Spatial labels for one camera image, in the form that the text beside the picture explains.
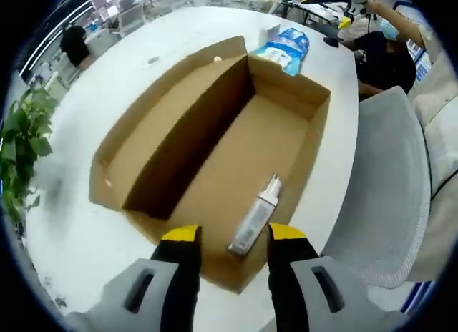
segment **cardboard box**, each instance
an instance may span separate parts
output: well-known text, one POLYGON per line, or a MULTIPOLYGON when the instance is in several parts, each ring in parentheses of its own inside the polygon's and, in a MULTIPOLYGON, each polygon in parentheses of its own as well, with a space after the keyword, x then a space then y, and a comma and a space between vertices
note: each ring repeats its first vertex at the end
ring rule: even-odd
POLYGON ((288 224, 318 152, 330 92, 246 54, 238 36, 167 71, 96 151, 89 196, 122 211, 152 243, 203 227, 202 276, 241 292, 266 261, 262 234, 244 258, 227 251, 275 172, 283 191, 271 221, 288 224))

